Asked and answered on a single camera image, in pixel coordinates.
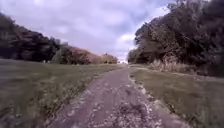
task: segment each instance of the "foliage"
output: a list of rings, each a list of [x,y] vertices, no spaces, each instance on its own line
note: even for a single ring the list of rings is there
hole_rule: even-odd
[[[54,38],[18,26],[0,13],[0,57],[41,62],[52,59],[60,44]]]
[[[87,50],[44,37],[14,23],[0,13],[0,58],[26,61],[52,61],[58,64],[117,63],[111,55],[98,56]]]
[[[170,13],[139,28],[131,63],[177,62],[197,67],[223,64],[224,2],[177,0]]]
[[[118,59],[110,54],[104,54],[102,56],[102,63],[104,64],[116,64]]]

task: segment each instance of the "dirt road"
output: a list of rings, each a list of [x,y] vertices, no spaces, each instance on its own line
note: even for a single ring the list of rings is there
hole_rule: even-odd
[[[93,81],[49,128],[190,128],[140,91],[130,72],[120,69]]]

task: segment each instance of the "white cloud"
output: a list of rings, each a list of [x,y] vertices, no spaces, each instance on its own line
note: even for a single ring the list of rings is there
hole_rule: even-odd
[[[0,0],[0,11],[32,30],[124,60],[136,29],[167,13],[164,1]]]

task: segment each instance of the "grass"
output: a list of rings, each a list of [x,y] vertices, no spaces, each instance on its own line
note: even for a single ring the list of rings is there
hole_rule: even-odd
[[[224,127],[224,82],[146,70],[132,77],[193,127]]]
[[[65,66],[0,59],[0,127],[44,127],[62,104],[116,65]]]

